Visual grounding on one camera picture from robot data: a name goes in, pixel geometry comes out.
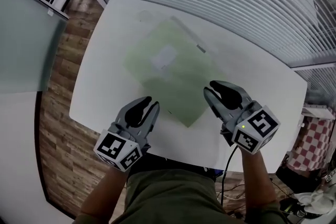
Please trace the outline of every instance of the forearm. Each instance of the forearm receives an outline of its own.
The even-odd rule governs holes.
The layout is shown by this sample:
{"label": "forearm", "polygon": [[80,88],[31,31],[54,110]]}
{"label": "forearm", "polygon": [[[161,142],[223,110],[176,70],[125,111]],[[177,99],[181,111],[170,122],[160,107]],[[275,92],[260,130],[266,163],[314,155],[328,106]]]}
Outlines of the forearm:
{"label": "forearm", "polygon": [[86,198],[81,213],[109,221],[127,180],[127,173],[113,167]]}
{"label": "forearm", "polygon": [[267,174],[261,152],[251,155],[244,150],[243,170],[245,180],[246,207],[260,207],[277,200],[274,187]]}

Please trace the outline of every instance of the checkered tablecloth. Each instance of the checkered tablecloth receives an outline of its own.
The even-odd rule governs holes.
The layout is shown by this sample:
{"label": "checkered tablecloth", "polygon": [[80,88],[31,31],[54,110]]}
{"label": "checkered tablecloth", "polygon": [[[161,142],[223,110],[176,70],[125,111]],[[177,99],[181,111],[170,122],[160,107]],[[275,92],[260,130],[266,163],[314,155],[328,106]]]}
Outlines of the checkered tablecloth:
{"label": "checkered tablecloth", "polygon": [[296,170],[311,171],[322,168],[329,147],[334,121],[309,119],[307,134],[288,160],[288,166]]}

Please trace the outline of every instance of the floor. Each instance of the floor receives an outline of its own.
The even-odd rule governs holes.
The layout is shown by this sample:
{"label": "floor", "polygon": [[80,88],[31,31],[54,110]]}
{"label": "floor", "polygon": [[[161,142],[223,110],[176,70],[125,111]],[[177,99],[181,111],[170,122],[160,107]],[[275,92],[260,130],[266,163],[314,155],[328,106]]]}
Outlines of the floor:
{"label": "floor", "polygon": [[[77,215],[82,202],[104,176],[108,166],[93,153],[98,134],[69,117],[73,88],[85,49],[103,8],[96,0],[70,0],[67,28],[59,43],[48,91],[43,93],[40,110],[40,154],[49,198],[67,212]],[[286,194],[291,190],[276,175],[270,175]],[[228,172],[225,189],[243,184],[243,174]],[[221,190],[221,183],[216,183]],[[278,198],[286,195],[275,186]],[[244,197],[244,186],[226,191],[232,199]],[[113,219],[122,214],[125,189]],[[227,212],[245,213],[244,199],[224,199]]]}

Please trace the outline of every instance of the green towel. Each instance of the green towel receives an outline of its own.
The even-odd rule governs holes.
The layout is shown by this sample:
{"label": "green towel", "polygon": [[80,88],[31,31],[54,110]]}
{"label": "green towel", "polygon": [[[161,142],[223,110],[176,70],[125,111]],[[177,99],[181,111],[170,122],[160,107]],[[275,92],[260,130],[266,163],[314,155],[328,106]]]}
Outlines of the green towel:
{"label": "green towel", "polygon": [[161,22],[129,51],[124,67],[161,108],[189,127],[208,107],[203,88],[224,76],[180,24]]}

